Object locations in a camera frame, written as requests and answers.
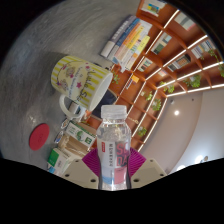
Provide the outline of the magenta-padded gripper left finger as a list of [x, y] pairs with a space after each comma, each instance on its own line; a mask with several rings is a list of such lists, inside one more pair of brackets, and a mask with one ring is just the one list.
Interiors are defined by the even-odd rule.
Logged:
[[100, 178], [100, 161], [97, 150], [91, 150], [82, 159], [74, 159], [62, 177], [83, 188], [97, 189]]

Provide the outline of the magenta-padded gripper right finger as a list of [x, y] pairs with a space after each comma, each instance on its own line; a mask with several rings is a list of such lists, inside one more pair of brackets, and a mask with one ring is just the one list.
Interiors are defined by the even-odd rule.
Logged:
[[147, 160], [135, 149], [130, 149], [129, 179], [132, 189], [146, 186], [166, 176], [165, 171], [154, 158]]

